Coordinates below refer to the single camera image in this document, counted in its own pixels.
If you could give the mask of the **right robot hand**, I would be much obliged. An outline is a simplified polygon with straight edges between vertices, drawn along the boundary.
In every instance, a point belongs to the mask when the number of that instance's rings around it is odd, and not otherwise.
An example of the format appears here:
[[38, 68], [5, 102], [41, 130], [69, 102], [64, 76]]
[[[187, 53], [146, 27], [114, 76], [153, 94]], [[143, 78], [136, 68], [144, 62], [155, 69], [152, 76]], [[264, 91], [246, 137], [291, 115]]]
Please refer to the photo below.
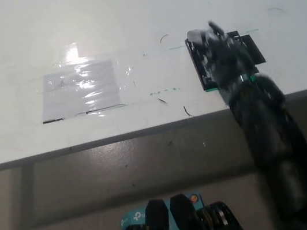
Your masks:
[[256, 72], [248, 48], [210, 21], [207, 29], [188, 31], [185, 44], [204, 91], [230, 91]]

